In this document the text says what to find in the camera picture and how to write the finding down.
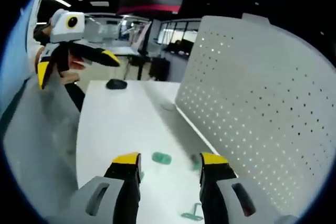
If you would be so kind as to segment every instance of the black robot eye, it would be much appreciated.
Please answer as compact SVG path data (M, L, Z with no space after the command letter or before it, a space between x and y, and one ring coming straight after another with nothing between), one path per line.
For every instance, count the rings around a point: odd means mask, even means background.
M68 27L73 28L77 24L77 21L76 17L70 18L68 21Z

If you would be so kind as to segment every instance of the robotic arm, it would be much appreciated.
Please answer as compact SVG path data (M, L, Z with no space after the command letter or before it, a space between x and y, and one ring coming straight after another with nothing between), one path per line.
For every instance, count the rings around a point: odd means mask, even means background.
M46 45L37 65L40 89L44 89L55 64L68 69L68 52L105 66L120 65L119 59L112 52L83 39L84 28L84 13L64 12L60 15L51 31L50 43Z
M70 199L52 224L136 224L140 201L140 153L118 156L104 177L95 177ZM201 153L201 191L205 224L293 224L281 216L265 193L248 179L238 178L226 158Z

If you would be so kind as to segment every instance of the person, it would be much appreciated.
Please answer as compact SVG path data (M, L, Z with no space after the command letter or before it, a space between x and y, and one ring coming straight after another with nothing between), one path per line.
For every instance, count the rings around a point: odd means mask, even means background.
M64 9L58 9L53 16L50 18L47 25L40 29L36 29L34 32L34 40L39 42L42 48L37 51L36 59L35 59L35 68L37 69L38 59L48 43L50 43L50 33L52 28L55 26L56 22L58 21L59 17L64 13L67 12ZM69 69L76 69L76 70L83 70L85 66L79 62L83 62L83 59L79 57L73 56L70 52L68 52L68 68ZM75 82L79 81L79 75L75 72L70 72L68 69L62 70L58 67L59 74L61 76L61 83L65 85L67 92L69 93L72 101L76 105L79 111L81 111L83 101L85 98L84 92L78 87Z

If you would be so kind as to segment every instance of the window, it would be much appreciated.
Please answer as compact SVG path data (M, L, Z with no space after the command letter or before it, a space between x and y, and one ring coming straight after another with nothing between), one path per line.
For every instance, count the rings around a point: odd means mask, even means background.
M157 43L168 45L177 40L186 39L196 41L197 31L200 22L166 22L161 24Z
M186 24L187 22L176 23L171 43L175 43L177 40L182 40Z
M189 22L183 38L195 42L199 24L199 22Z
M163 23L160 28L159 36L157 37L157 43L162 44L165 31L167 29L168 23Z

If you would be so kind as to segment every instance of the table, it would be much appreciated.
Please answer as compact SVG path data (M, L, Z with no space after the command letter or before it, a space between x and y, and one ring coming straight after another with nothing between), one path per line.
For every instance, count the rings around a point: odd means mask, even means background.
M106 81L89 84L77 136L78 186L103 176L118 155L140 152L144 178L137 223L193 223L181 217L200 201L199 171L192 170L190 156L210 150L174 106L162 106L174 102L180 84L127 83L125 90L107 90ZM171 155L171 164L152 161L154 152Z

